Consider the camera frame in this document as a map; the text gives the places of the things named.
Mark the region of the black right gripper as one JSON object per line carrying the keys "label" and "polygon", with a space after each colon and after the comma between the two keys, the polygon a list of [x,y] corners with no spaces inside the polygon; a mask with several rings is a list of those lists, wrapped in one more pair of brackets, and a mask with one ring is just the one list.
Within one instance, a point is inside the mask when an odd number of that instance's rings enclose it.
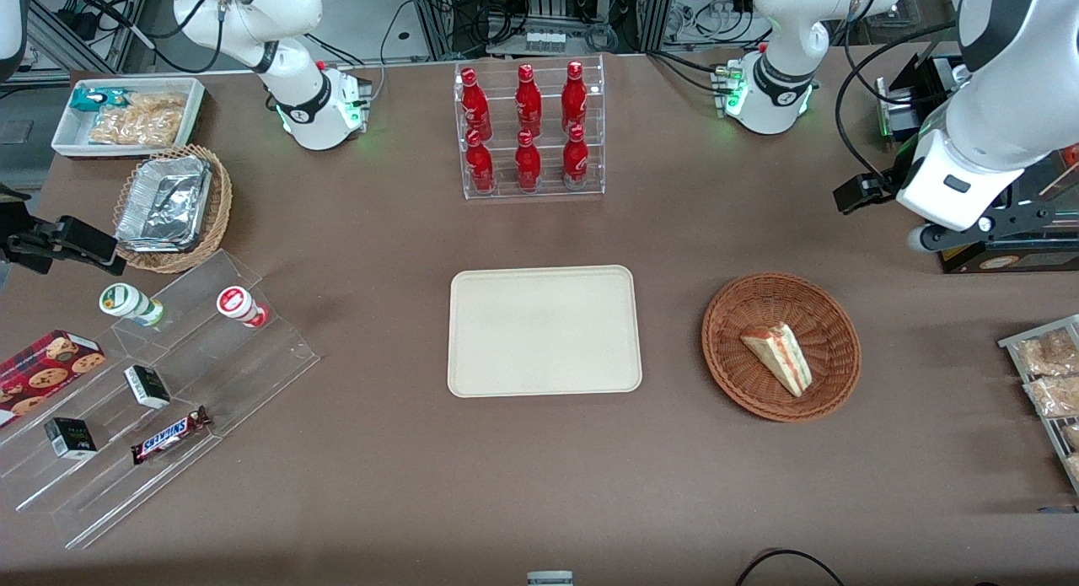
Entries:
{"label": "black right gripper", "polygon": [[53,264],[57,223],[31,216],[26,203],[1,205],[3,262],[45,275]]}

